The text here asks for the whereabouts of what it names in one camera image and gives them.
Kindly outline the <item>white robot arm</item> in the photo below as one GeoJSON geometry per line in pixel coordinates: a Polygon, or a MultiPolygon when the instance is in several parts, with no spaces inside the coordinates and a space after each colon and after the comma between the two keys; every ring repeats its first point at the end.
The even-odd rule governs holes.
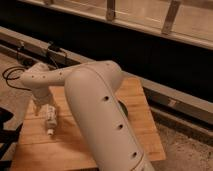
{"type": "Polygon", "coordinates": [[[51,86],[62,86],[69,109],[100,171],[155,171],[115,92],[123,81],[111,60],[50,70],[37,63],[21,75],[38,105],[53,101],[51,86]]]}

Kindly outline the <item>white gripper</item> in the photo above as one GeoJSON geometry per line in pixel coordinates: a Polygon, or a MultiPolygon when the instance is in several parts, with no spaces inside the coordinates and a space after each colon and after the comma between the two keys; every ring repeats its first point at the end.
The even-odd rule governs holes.
{"type": "Polygon", "coordinates": [[[39,115],[41,110],[41,106],[48,104],[47,109],[50,111],[56,111],[56,104],[53,99],[53,95],[48,87],[38,88],[32,90],[33,101],[36,104],[34,106],[34,114],[35,116],[39,115]]]}

